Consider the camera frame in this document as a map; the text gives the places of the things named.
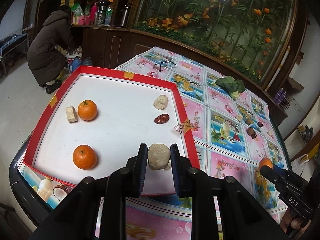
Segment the person's right hand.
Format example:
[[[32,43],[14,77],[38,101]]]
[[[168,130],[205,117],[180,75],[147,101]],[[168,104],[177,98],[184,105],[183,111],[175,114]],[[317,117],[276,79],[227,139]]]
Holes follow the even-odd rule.
[[[285,211],[281,221],[280,221],[280,227],[283,229],[284,232],[287,231],[289,226],[295,230],[297,230],[297,233],[294,235],[293,239],[299,239],[301,235],[304,233],[304,231],[308,228],[310,225],[310,222],[306,224],[303,228],[301,227],[302,220],[299,218],[294,218],[291,214],[291,209],[288,207]]]

